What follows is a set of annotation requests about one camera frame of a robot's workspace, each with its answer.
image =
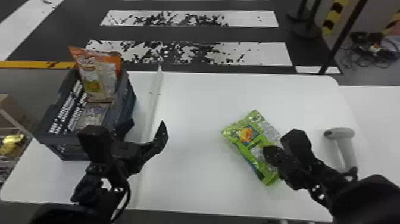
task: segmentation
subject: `yellow and black striped pole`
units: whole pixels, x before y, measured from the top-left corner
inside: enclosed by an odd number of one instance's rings
[[[340,15],[346,5],[349,4],[349,1],[350,0],[335,0],[333,2],[333,5],[325,18],[324,24],[322,25],[322,33],[324,35],[328,35],[333,32],[335,24],[340,20]]]
[[[389,24],[385,27],[385,29],[382,31],[382,33],[384,35],[388,35],[390,33],[390,31],[393,29],[393,27],[395,27],[399,21],[400,21],[400,10],[397,11],[397,13],[393,15]]]

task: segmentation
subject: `orange snack bag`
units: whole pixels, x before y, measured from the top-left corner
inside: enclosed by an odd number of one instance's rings
[[[83,88],[89,95],[89,101],[112,100],[115,83],[121,72],[120,54],[72,46],[70,52],[78,64]]]

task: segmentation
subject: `yellow tape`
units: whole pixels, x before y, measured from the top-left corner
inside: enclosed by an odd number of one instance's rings
[[[387,24],[385,29],[382,31],[382,33],[384,35],[388,35],[390,33],[390,31],[393,29],[393,27],[395,27],[396,24],[399,23],[399,21],[400,21],[400,10],[397,11],[397,13],[392,16],[392,18],[390,19],[389,23]]]
[[[72,69],[73,61],[0,61],[3,69]]]
[[[334,21],[335,23],[338,22],[340,19],[340,14],[336,11],[330,11],[325,18],[325,20]]]
[[[332,7],[325,18],[325,22],[322,27],[322,33],[328,35],[333,33],[333,28],[336,23],[340,20],[340,15],[344,8],[349,4],[350,0],[335,0],[333,1]]]

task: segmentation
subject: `yellow floor line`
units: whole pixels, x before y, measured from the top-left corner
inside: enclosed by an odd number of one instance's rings
[[[0,61],[0,69],[72,69],[74,61]]]

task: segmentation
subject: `black and white floor marking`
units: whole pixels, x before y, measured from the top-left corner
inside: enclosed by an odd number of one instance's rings
[[[0,60],[7,57],[63,0],[28,0],[0,23]]]
[[[273,11],[111,10],[102,26],[279,27]]]
[[[300,74],[317,74],[321,66],[296,66],[296,71]],[[326,70],[326,74],[341,74],[342,72],[338,67],[330,66]]]
[[[216,64],[292,66],[285,43],[192,41],[99,41],[87,49],[117,51],[124,62],[144,64]]]

